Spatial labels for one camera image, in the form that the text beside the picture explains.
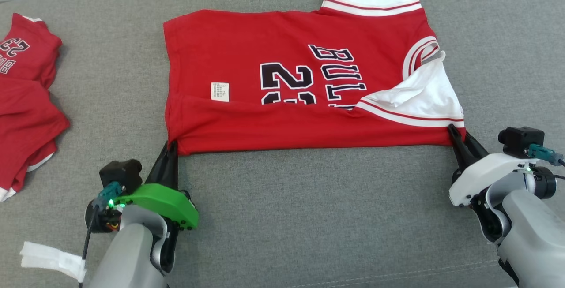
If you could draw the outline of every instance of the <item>red jersey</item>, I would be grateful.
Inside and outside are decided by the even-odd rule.
[[[197,11],[164,24],[181,154],[448,145],[463,114],[418,0],[313,12]]]
[[[49,98],[61,40],[40,19],[14,13],[0,41],[0,202],[57,151],[69,121]]]

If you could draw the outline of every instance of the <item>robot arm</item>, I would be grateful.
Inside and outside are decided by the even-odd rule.
[[[178,191],[177,162],[176,144],[165,144],[144,184],[137,160],[102,168],[105,189],[87,207],[85,221],[92,232],[118,232],[91,288],[168,288],[178,234],[198,224],[189,193]]]
[[[502,268],[520,288],[565,286],[565,223],[524,190],[510,192],[502,207],[512,224],[498,247]]]
[[[469,206],[484,237],[496,244],[499,264],[520,288],[565,287],[565,224],[541,199],[551,198],[556,177],[531,150],[552,164],[562,155],[541,147],[543,131],[509,127],[499,135],[502,153],[488,154],[467,133],[449,128],[460,166],[452,178],[452,204]]]

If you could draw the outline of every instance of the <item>blue connector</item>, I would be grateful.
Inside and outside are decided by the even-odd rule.
[[[98,211],[105,210],[109,201],[117,198],[122,193],[121,185],[117,181],[111,182],[107,185],[104,190],[102,190],[96,200],[92,202],[92,207],[96,208],[98,206]]]
[[[563,155],[561,153],[556,153],[549,148],[536,145],[534,143],[529,145],[528,152],[526,154],[528,157],[545,160],[555,166],[561,165],[559,160],[563,161]]]

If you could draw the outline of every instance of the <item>white tape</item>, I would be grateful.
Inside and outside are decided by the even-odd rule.
[[[51,246],[24,242],[20,255],[22,256],[22,267],[58,270],[78,282],[83,282],[87,273],[85,261],[81,256],[63,252]]]

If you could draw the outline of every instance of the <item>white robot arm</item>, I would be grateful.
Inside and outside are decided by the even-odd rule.
[[[532,157],[565,166],[563,156],[543,148],[543,131],[528,127],[502,131],[505,153],[494,154],[469,133],[463,142],[456,128],[449,130],[460,166],[449,190],[452,204],[474,210],[500,266],[520,288],[565,287],[565,223],[541,200],[555,194],[563,177]]]

